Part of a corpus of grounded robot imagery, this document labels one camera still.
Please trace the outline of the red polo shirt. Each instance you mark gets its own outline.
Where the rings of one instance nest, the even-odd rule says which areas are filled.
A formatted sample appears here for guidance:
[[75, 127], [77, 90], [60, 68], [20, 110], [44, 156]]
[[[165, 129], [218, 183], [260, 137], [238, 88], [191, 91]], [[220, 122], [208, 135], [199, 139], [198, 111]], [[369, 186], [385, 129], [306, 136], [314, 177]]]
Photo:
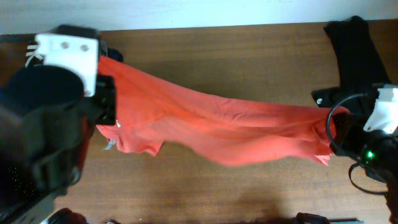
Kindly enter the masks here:
[[325, 165], [333, 153], [328, 108], [209, 95], [107, 57], [98, 71], [116, 85], [116, 122], [98, 129], [121, 152], [155, 156], [165, 142], [176, 142], [225, 166], [285, 157]]

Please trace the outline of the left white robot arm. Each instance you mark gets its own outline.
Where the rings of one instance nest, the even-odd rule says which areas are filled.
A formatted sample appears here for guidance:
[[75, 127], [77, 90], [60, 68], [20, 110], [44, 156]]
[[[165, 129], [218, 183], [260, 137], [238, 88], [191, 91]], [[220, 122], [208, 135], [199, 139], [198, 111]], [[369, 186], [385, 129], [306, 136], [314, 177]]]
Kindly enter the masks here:
[[37, 34], [25, 67], [1, 88], [1, 222], [86, 223], [54, 209], [81, 178], [95, 127], [116, 122], [112, 77], [98, 73], [97, 30]]

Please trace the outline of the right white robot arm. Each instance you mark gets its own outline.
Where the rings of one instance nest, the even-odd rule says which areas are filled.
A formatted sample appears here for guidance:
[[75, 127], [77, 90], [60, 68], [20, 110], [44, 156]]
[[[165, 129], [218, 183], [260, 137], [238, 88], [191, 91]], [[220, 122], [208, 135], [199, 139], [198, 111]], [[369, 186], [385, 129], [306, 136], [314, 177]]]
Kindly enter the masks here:
[[[355, 98], [365, 98], [374, 103], [369, 116], [348, 114], [341, 126], [336, 127], [336, 135], [330, 130], [332, 118], [340, 122], [335, 114], [343, 103]], [[385, 84], [375, 86], [364, 93], [355, 93], [337, 101], [330, 109], [326, 119], [326, 133], [330, 147], [337, 156], [349, 157], [355, 163], [348, 175], [357, 167], [362, 167], [368, 177], [384, 182], [386, 191], [372, 192], [356, 184], [358, 190], [382, 195], [391, 212], [389, 221], [397, 223], [397, 86]]]

